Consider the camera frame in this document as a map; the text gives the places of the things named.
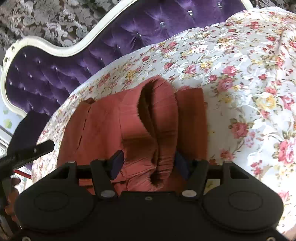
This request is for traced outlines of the purple tufted velvet headboard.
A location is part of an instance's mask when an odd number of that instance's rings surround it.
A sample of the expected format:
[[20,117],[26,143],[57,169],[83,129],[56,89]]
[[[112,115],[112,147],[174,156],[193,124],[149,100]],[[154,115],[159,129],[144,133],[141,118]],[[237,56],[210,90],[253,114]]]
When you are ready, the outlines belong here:
[[7,152],[34,146],[70,93],[116,59],[250,8],[250,1],[122,1],[75,46],[37,37],[15,43],[4,58],[1,90],[5,105],[23,120]]

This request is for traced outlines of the floral quilted bedspread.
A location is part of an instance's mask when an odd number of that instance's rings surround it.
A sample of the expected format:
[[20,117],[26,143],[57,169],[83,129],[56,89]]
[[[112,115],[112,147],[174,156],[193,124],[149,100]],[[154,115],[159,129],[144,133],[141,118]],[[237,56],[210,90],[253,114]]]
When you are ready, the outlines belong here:
[[53,152],[36,160],[37,182],[57,165],[64,130],[85,98],[107,96],[161,75],[173,88],[201,87],[208,160],[233,161],[275,191],[284,211],[278,231],[295,236],[295,14],[278,7],[234,14],[127,54],[74,90],[39,141]]

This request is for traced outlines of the rust red pants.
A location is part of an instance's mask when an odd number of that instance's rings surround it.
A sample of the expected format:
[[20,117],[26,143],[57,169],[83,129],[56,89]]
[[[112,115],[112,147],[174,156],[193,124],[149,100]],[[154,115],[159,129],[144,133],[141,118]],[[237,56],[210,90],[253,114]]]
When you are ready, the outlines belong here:
[[186,179],[174,163],[207,157],[207,117],[203,90],[174,91],[155,76],[99,100],[79,103],[70,117],[57,165],[88,165],[123,151],[124,162],[112,184],[123,191],[181,192]]

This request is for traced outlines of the brown silver damask curtain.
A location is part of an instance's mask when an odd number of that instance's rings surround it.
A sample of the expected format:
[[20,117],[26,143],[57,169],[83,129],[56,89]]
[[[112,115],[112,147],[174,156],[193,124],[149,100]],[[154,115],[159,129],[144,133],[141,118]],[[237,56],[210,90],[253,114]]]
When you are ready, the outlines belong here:
[[26,36],[41,37],[56,46],[81,41],[118,1],[1,1],[1,49]]

